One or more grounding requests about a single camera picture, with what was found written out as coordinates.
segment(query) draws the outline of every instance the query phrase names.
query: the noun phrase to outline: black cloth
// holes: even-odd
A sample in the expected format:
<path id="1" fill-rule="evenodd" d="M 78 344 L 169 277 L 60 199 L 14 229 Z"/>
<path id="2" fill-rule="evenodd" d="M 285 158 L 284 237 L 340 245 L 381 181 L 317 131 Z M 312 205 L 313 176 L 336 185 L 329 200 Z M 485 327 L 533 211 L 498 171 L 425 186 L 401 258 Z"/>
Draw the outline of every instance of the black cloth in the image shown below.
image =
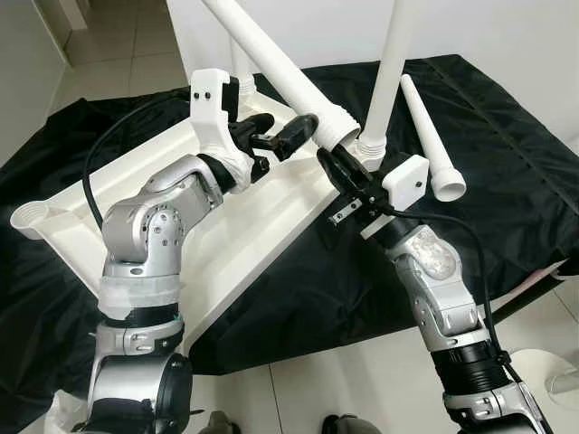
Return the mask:
<path id="1" fill-rule="evenodd" d="M 375 62 L 305 72 L 334 102 L 365 119 Z M 429 187 L 412 210 L 449 214 L 474 227 L 493 298 L 555 260 L 573 256 L 572 269 L 578 262 L 579 158 L 460 56 L 408 61 L 404 72 L 468 186 L 453 203 L 438 202 Z M 263 78 L 257 82 L 280 98 Z M 387 154 L 422 154 L 400 90 L 387 139 Z M 338 229 L 327 221 L 345 204 L 338 198 L 321 213 L 195 342 L 195 372 L 228 373 L 413 326 L 403 286 L 379 247 L 361 240 L 353 219 Z M 465 283 L 481 303 L 469 235 L 449 223 L 428 223 L 459 252 Z"/>
<path id="2" fill-rule="evenodd" d="M 370 62 L 306 73 L 362 123 L 376 71 L 377 63 Z M 415 209 L 474 225 L 484 242 L 493 297 L 577 252 L 579 159 L 461 57 L 408 61 L 405 71 L 469 187 L 459 201 L 446 204 L 429 190 Z M 257 82 L 261 92 L 276 97 L 262 76 Z M 188 98 L 188 89 L 182 95 Z M 88 332 L 100 320 L 89 290 L 47 244 L 12 229 L 9 217 L 18 205 L 77 182 L 96 137 L 150 98 L 80 100 L 51 116 L 0 170 L 0 432 L 16 432 L 45 412 L 57 389 L 86 393 L 94 351 Z M 187 116 L 188 107 L 179 101 L 143 113 L 103 147 L 94 168 Z M 400 94 L 387 135 L 389 152 L 422 152 Z M 227 373 L 413 324 L 406 295 L 377 246 L 361 241 L 353 222 L 337 229 L 327 224 L 341 201 L 199 339 L 192 352 L 196 373 Z M 452 226 L 432 227 L 458 249 L 464 278 L 480 301 L 470 240 Z"/>

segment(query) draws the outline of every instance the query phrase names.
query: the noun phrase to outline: white tube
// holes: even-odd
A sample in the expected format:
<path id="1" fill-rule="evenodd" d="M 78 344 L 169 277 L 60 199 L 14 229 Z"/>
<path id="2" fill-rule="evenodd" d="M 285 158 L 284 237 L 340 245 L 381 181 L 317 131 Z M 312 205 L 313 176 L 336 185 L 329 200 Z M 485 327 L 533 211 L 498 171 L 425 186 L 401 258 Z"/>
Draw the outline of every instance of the white tube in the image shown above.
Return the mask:
<path id="1" fill-rule="evenodd" d="M 378 169 L 386 154 L 386 129 L 415 21 L 414 1 L 394 0 L 370 109 L 356 149 L 360 161 L 370 171 Z"/>
<path id="2" fill-rule="evenodd" d="M 426 158 L 430 160 L 434 195 L 441 202 L 455 201 L 467 191 L 464 178 L 452 165 L 413 80 L 408 74 L 404 74 L 400 79 L 400 84 L 422 143 L 422 149 Z"/>
<path id="3" fill-rule="evenodd" d="M 298 114 L 318 116 L 314 135 L 318 146 L 331 151 L 338 143 L 347 146 L 354 141 L 360 131 L 357 122 L 332 104 L 235 1 L 204 3 Z"/>
<path id="4" fill-rule="evenodd" d="M 239 95 L 241 97 L 253 95 L 256 91 L 255 80 L 250 70 L 250 60 L 238 43 L 230 38 L 232 50 L 233 77 L 239 80 Z"/>

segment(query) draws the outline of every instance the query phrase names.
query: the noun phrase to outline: robotic arm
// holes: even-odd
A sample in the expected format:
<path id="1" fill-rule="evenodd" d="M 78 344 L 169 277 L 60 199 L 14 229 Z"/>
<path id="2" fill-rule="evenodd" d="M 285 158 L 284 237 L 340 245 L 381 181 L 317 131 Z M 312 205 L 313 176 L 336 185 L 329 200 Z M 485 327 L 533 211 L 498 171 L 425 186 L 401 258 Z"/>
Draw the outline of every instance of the robotic arm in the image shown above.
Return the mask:
<path id="1" fill-rule="evenodd" d="M 189 421 L 190 363 L 178 353 L 184 333 L 178 299 L 185 237 L 227 192 L 240 193 L 269 171 L 269 149 L 283 161 L 314 133 L 299 116 L 274 136 L 269 114 L 237 119 L 238 83 L 220 70 L 196 71 L 191 120 L 201 143 L 151 176 L 134 197 L 115 203 L 102 224 L 109 251 L 100 282 L 84 432 L 171 434 Z"/>
<path id="2" fill-rule="evenodd" d="M 405 209 L 424 194 L 427 163 L 424 170 L 421 157 L 405 158 L 391 157 L 385 172 L 369 174 L 341 146 L 331 153 L 319 149 L 332 184 L 353 198 L 330 220 L 339 224 L 355 212 L 365 225 L 361 235 L 377 241 L 394 263 L 441 378 L 444 406 L 461 432 L 551 433 L 527 386 L 507 377 L 508 354 L 492 343 L 462 281 L 458 252 L 394 208 Z"/>

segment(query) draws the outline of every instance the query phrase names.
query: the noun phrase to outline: white plastic tray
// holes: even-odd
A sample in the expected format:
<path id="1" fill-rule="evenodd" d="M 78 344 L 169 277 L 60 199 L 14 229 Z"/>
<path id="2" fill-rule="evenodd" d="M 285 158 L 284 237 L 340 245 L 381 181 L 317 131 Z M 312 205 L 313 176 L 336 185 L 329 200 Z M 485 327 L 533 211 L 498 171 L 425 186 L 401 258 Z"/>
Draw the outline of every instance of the white plastic tray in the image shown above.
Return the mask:
<path id="1" fill-rule="evenodd" d="M 271 113 L 276 119 L 272 131 L 295 116 L 290 108 L 259 93 L 240 112 L 240 118 Z M 136 194 L 156 171 L 180 156 L 196 154 L 198 145 L 186 119 L 92 174 L 102 214 L 113 203 Z M 316 150 L 309 141 L 282 164 L 275 165 L 275 157 L 270 158 L 272 168 L 265 177 L 241 194 L 227 194 L 225 203 L 190 232 L 183 246 L 181 272 L 185 349 L 337 196 L 316 159 Z M 45 201 L 23 205 L 11 223 L 29 238 L 48 242 L 99 296 L 106 249 L 81 182 Z"/>

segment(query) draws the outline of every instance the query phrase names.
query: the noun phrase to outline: black cable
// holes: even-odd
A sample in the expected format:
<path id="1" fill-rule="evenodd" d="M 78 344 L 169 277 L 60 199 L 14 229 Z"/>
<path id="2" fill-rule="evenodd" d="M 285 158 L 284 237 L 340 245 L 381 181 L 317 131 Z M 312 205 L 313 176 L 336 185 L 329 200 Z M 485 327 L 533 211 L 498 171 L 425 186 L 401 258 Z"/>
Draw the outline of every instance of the black cable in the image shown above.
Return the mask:
<path id="1" fill-rule="evenodd" d="M 487 322 L 487 329 L 489 330 L 489 337 L 490 342 L 495 347 L 498 356 L 501 357 L 502 364 L 505 366 L 505 369 L 511 376 L 511 378 L 515 382 L 522 382 L 521 377 L 515 371 L 515 368 L 510 364 L 510 360 L 508 358 L 508 354 L 503 351 L 500 346 L 497 337 L 497 330 L 495 328 L 495 320 L 492 316 L 492 309 L 490 307 L 490 293 L 489 293 L 489 282 L 487 279 L 487 272 L 486 272 L 486 263 L 485 263 L 485 255 L 482 249 L 482 243 L 480 242 L 480 238 L 477 233 L 470 227 L 468 223 L 464 220 L 458 219 L 456 217 L 451 217 L 450 215 L 443 215 L 443 214 L 432 214 L 428 212 L 407 212 L 407 211 L 396 211 L 390 205 L 382 205 L 378 206 L 381 208 L 384 214 L 393 215 L 394 217 L 400 217 L 403 219 L 413 219 L 413 220 L 433 220 L 433 221 L 440 221 L 440 222 L 451 222 L 454 224 L 459 225 L 464 231 L 466 231 L 472 240 L 474 241 L 475 249 L 477 251 L 477 256 L 479 259 L 479 268 L 480 268 L 480 280 L 481 286 L 483 290 L 483 306 L 485 311 L 485 317 Z"/>
<path id="2" fill-rule="evenodd" d="M 90 188 L 90 163 L 92 162 L 92 158 L 95 156 L 96 152 L 99 150 L 102 144 L 105 143 L 112 136 L 112 134 L 117 131 L 117 129 L 119 129 L 119 127 L 121 127 L 125 122 L 130 120 L 138 113 L 168 102 L 171 99 L 179 98 L 174 92 L 171 92 L 169 94 L 163 95 L 160 98 L 152 99 L 142 106 L 134 108 L 117 122 L 115 122 L 109 129 L 107 129 L 90 148 L 89 153 L 84 159 L 84 167 L 82 168 L 82 190 L 84 190 L 84 195 L 87 199 L 87 203 L 89 204 L 90 212 L 92 213 L 97 226 L 99 226 L 99 229 L 102 229 L 102 215 L 100 214 L 99 206 L 97 205 L 97 202 L 94 199 L 94 195 L 92 194 L 92 189 Z"/>

